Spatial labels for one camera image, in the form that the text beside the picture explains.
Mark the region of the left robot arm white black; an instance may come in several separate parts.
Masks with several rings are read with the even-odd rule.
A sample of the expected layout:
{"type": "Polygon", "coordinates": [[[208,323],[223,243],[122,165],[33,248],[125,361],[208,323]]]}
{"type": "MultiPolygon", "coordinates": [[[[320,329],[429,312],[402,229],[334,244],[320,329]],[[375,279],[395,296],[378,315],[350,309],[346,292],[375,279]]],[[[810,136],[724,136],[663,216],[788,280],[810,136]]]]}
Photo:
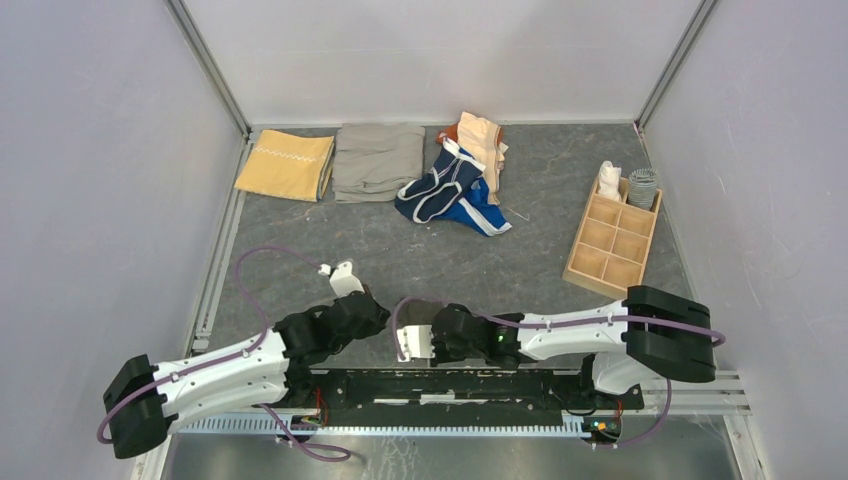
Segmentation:
{"type": "Polygon", "coordinates": [[[116,458],[130,459],[188,425],[234,409],[282,400],[302,407],[314,394],[311,367],[382,332],[389,317],[369,293],[354,291],[206,354],[158,364],[145,354],[132,357],[103,394],[98,440],[116,458]]]}

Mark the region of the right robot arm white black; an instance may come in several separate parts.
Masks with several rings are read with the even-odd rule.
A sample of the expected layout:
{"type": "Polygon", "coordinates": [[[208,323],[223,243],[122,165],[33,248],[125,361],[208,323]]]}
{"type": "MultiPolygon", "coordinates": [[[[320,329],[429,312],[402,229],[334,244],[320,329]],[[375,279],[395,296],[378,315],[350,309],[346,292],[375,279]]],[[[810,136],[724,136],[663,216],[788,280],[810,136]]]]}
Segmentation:
{"type": "Polygon", "coordinates": [[[725,341],[712,328],[706,306],[638,285],[622,300],[569,313],[492,316],[449,304],[420,328],[408,355],[432,364],[480,359],[513,370],[581,354],[588,364],[577,382],[578,396],[585,405],[602,408],[655,376],[713,381],[713,351],[725,341]]]}

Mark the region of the navy blue white-trimmed underwear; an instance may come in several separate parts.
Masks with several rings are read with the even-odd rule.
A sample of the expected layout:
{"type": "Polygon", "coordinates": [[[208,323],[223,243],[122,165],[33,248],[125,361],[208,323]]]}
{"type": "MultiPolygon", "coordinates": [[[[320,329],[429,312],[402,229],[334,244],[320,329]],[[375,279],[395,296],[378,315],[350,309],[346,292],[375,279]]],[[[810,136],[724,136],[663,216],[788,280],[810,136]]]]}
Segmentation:
{"type": "Polygon", "coordinates": [[[457,142],[445,139],[433,166],[398,191],[394,207],[416,224],[449,220],[486,237],[501,235],[512,225],[489,202],[486,170],[457,142]]]}

